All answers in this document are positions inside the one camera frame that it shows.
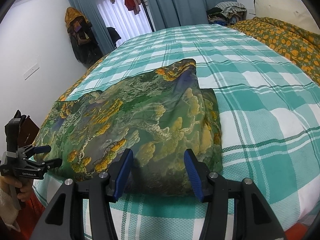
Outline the person's cream sleeve forearm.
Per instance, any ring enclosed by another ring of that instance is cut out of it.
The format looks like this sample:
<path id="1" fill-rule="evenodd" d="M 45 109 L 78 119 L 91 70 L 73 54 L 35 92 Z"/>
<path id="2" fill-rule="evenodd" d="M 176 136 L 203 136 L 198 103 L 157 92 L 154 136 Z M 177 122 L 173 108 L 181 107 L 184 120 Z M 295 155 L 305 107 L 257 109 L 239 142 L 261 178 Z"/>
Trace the person's cream sleeve forearm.
<path id="1" fill-rule="evenodd" d="M 0 192 L 0 215 L 5 226 L 9 230 L 20 232 L 21 228 L 16 221 L 18 210 L 14 207 L 12 197 L 1 189 Z"/>

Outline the person's left hand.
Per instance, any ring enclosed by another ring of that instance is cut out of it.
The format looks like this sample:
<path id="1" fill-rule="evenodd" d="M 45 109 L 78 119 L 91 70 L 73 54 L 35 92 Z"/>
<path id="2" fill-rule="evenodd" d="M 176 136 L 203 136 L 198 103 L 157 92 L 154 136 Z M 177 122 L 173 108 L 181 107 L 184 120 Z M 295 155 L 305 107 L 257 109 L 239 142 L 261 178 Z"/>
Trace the person's left hand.
<path id="1" fill-rule="evenodd" d="M 7 194 L 10 194 L 10 185 L 20 190 L 20 193 L 17 195 L 17 198 L 22 202 L 26 202 L 31 198 L 33 192 L 32 179 L 23 178 L 21 181 L 11 176 L 1 176 L 1 189 Z"/>

